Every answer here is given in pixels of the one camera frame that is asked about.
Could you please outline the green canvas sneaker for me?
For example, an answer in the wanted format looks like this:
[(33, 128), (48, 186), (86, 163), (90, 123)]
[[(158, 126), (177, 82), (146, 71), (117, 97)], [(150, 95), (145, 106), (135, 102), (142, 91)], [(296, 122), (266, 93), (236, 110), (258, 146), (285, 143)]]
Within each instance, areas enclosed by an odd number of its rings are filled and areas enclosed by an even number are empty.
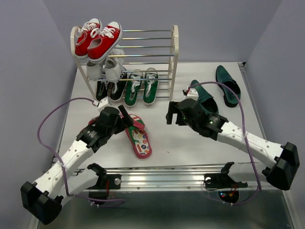
[(156, 69), (150, 67), (145, 73), (143, 101), (146, 105), (152, 105), (156, 98), (159, 75)]
[(126, 86), (124, 103), (131, 107), (136, 103), (142, 85), (143, 72), (134, 71), (130, 74), (129, 79)]

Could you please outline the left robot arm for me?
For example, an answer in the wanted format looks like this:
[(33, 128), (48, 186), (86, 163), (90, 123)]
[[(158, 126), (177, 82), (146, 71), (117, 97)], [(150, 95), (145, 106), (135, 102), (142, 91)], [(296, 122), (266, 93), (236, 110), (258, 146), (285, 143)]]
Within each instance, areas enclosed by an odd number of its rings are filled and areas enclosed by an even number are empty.
[(41, 223), (48, 225), (58, 217), (68, 197), (78, 197), (90, 187), (108, 189), (111, 182), (107, 171), (96, 163), (88, 165), (76, 177), (73, 174), (112, 135), (132, 125), (133, 119), (123, 105), (105, 107), (91, 124), (81, 130), (67, 152), (46, 173), (21, 186), (23, 207)]

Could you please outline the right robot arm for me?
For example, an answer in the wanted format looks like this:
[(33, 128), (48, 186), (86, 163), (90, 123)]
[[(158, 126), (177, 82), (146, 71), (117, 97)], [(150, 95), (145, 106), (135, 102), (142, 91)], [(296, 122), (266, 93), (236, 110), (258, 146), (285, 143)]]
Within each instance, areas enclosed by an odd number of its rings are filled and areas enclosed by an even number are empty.
[(297, 147), (288, 142), (285, 145), (273, 143), (243, 132), (227, 118), (206, 114), (194, 99), (169, 103), (167, 124), (177, 115), (176, 124), (187, 125), (199, 135), (225, 143), (248, 153), (257, 163), (228, 162), (219, 173), (205, 174), (208, 189), (224, 189), (237, 186), (244, 188), (249, 181), (267, 182), (280, 190), (289, 190), (300, 166)]

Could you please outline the pink slide sandal left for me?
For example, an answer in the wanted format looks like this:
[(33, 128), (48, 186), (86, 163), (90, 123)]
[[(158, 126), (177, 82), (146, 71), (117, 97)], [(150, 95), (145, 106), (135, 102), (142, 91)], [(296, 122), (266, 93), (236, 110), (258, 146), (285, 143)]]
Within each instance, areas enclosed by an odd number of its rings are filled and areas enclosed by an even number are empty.
[(95, 117), (88, 122), (88, 126), (96, 126), (99, 124), (99, 117)]

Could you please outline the pink slide sandal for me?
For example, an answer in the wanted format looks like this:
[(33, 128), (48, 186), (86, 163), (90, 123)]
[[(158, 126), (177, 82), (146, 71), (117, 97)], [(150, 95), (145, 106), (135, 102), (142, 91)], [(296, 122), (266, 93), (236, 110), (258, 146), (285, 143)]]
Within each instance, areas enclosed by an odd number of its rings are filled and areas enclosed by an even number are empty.
[(88, 122), (88, 126), (96, 126), (99, 124), (99, 117), (95, 117)]
[(139, 116), (130, 114), (130, 117), (133, 119), (133, 125), (128, 127), (125, 132), (136, 157), (139, 159), (147, 159), (152, 154), (152, 148), (148, 133), (145, 129), (146, 126)]

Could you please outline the dark green loafer near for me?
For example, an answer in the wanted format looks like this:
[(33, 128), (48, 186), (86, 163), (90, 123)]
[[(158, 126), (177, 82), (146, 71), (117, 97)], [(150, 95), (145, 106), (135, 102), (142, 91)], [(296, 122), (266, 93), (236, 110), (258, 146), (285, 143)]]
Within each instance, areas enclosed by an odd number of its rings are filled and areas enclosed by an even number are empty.
[(219, 113), (218, 106), (213, 98), (212, 95), (210, 95), (203, 87), (202, 85), (198, 85), (193, 87), (198, 93), (198, 99), (197, 101), (200, 103), (201, 108), (203, 111), (209, 115)]

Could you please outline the dark green loafer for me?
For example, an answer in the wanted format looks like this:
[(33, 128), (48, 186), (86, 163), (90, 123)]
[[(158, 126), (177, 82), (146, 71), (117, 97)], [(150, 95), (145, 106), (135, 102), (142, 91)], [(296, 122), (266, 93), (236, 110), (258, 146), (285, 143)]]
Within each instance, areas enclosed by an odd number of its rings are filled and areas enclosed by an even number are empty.
[(219, 113), (218, 106), (213, 98), (212, 95), (210, 95), (203, 87), (202, 85), (198, 85), (193, 87), (198, 93), (198, 99), (197, 101), (200, 103), (201, 108), (203, 111), (209, 115)]
[(216, 68), (215, 79), (218, 83), (225, 85), (225, 87), (222, 85), (219, 87), (223, 91), (226, 106), (231, 108), (236, 107), (238, 105), (236, 96), (239, 100), (241, 99), (241, 90), (237, 82), (222, 65), (219, 65)]

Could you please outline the pink slide sandal right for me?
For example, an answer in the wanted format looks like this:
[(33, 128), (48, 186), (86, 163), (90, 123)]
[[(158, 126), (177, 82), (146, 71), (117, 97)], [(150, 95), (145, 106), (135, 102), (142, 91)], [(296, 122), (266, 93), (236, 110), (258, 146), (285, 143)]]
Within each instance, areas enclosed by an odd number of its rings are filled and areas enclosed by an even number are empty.
[(125, 132), (136, 157), (139, 159), (147, 159), (152, 154), (152, 148), (148, 133), (145, 129), (146, 126), (139, 116), (130, 114), (130, 117), (133, 119), (133, 125), (128, 127)]

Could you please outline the black sneaker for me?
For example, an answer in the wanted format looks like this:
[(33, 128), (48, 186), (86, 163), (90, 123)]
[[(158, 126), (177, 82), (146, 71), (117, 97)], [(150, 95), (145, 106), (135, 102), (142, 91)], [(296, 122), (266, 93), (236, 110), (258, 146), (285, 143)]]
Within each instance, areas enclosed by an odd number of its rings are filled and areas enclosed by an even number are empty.
[(106, 78), (109, 82), (108, 96), (114, 102), (120, 101), (127, 85), (126, 79), (128, 79), (128, 74), (124, 71), (121, 71), (120, 75), (106, 73)]
[(108, 96), (108, 82), (107, 81), (98, 81), (96, 88), (96, 99), (98, 101)]

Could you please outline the black sneaker left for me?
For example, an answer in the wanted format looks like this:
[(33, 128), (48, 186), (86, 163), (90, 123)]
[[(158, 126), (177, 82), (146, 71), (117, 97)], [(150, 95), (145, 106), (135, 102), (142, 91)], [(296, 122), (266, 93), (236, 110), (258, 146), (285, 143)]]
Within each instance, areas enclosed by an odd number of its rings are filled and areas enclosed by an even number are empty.
[(108, 82), (107, 81), (98, 81), (96, 88), (96, 99), (98, 101), (108, 96)]

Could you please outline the white sneaker left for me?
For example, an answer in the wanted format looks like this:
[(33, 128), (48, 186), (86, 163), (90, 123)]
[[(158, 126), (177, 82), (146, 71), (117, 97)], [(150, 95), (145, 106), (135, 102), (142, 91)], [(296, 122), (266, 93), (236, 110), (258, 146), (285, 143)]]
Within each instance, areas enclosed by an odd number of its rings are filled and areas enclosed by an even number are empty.
[(90, 80), (99, 80), (105, 79), (105, 72), (103, 70), (105, 61), (99, 63), (92, 63), (90, 61), (87, 62), (87, 77)]

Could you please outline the red sneaker right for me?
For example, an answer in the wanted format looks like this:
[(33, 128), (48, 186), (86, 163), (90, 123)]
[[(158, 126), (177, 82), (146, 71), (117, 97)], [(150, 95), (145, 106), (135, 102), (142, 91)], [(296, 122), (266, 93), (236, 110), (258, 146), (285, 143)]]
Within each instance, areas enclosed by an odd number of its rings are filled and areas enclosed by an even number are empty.
[(119, 22), (111, 21), (104, 28), (95, 28), (91, 32), (92, 41), (87, 48), (89, 61), (99, 63), (122, 39), (122, 27)]

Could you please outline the red sneaker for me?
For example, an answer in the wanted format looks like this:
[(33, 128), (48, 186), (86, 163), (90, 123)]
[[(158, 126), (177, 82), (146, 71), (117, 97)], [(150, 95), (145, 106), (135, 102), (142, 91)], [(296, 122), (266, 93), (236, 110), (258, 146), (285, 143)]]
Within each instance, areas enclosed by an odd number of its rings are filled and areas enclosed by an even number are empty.
[(78, 29), (79, 36), (75, 44), (76, 57), (79, 59), (86, 59), (88, 57), (87, 49), (101, 26), (101, 21), (97, 18), (93, 18), (85, 22), (84, 25)]
[(119, 22), (111, 21), (104, 28), (95, 28), (91, 32), (92, 41), (87, 48), (89, 61), (99, 63), (122, 39), (122, 27)]

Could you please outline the red sneaker left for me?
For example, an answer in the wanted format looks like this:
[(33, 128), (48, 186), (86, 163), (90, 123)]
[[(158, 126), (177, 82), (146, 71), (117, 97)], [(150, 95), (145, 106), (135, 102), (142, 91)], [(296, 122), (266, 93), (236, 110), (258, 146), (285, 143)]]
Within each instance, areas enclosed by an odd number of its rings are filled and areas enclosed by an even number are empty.
[(86, 59), (88, 57), (87, 49), (101, 26), (101, 21), (97, 18), (93, 18), (85, 22), (84, 25), (78, 29), (79, 36), (75, 44), (76, 57), (79, 59)]

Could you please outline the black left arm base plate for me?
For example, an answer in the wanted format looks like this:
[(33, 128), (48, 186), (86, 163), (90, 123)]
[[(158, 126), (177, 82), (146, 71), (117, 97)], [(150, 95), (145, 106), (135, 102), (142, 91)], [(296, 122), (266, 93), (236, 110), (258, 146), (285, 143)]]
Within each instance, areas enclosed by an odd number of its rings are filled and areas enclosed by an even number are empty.
[(121, 174), (111, 174), (105, 168), (92, 163), (75, 176), (77, 185), (87, 190), (118, 190), (121, 188)]

